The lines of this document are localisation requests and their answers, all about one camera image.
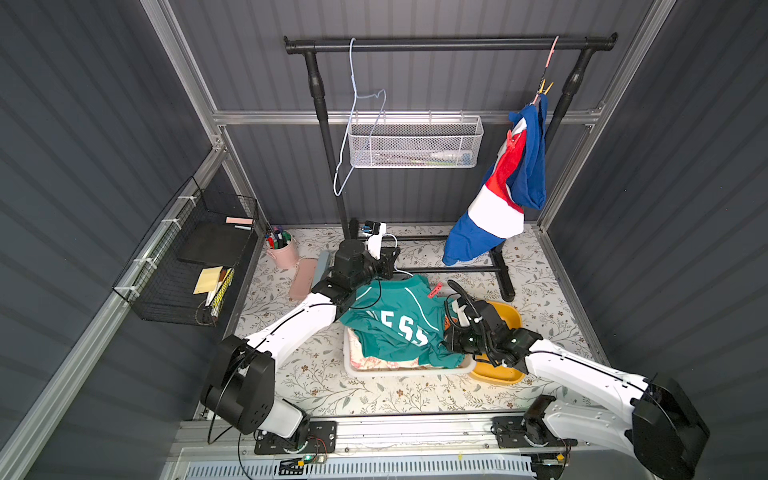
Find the green jacket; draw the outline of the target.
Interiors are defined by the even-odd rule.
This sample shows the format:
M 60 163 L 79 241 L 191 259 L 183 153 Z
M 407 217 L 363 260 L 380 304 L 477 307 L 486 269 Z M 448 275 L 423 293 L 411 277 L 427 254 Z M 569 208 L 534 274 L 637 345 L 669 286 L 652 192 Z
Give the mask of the green jacket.
M 444 344 L 445 311 L 432 298 L 428 280 L 375 280 L 358 289 L 340 321 L 358 338 L 362 354 L 387 362 L 416 361 L 420 366 L 455 369 L 465 360 Z

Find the pink printed jacket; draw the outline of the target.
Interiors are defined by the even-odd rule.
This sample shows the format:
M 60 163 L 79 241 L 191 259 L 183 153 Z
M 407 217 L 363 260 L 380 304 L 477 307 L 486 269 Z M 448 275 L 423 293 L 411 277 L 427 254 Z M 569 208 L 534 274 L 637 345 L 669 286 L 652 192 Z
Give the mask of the pink printed jacket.
M 421 365 L 417 360 L 398 362 L 365 356 L 362 352 L 360 340 L 351 329 L 346 330 L 345 348 L 350 368 L 356 372 L 425 370 L 432 368 L 432 365 Z

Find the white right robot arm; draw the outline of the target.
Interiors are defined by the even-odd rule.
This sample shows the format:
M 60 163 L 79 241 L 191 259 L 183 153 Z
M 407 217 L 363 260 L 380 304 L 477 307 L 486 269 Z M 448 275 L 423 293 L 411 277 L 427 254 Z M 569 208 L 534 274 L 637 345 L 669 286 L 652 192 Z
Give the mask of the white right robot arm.
M 523 416 L 526 441 L 591 442 L 638 460 L 661 479 L 691 479 L 710 429 L 672 377 L 651 378 L 576 355 L 541 334 L 512 328 L 489 302 L 476 300 L 456 281 L 444 302 L 444 345 L 494 368 L 511 368 L 558 383 L 591 400 L 576 405 L 554 395 L 536 398 Z

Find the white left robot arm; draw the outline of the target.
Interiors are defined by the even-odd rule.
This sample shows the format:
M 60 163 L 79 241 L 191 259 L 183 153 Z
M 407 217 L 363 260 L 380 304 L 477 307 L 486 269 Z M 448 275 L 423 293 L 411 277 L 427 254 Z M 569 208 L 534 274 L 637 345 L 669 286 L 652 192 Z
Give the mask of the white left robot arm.
M 382 247 L 374 255 L 370 243 L 342 241 L 329 272 L 298 306 L 260 332 L 224 338 L 200 403 L 243 435 L 267 432 L 292 449 L 301 446 L 309 435 L 309 415 L 276 397 L 276 372 L 302 344 L 350 310 L 361 288 L 394 276 L 401 249 Z

